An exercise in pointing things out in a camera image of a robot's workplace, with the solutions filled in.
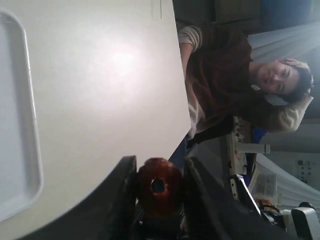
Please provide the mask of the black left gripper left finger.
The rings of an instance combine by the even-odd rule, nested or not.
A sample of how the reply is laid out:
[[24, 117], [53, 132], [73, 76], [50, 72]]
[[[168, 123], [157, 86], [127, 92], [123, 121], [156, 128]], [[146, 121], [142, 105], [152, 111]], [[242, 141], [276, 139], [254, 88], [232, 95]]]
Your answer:
[[87, 198], [27, 239], [127, 240], [135, 215], [136, 174], [136, 157], [123, 157]]

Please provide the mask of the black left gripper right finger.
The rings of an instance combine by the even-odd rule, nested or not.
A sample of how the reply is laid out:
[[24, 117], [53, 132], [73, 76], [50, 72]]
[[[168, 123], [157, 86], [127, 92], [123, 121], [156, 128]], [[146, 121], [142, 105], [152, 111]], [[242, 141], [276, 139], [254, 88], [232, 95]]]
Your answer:
[[192, 240], [290, 240], [235, 200], [195, 157], [184, 160], [184, 213]]

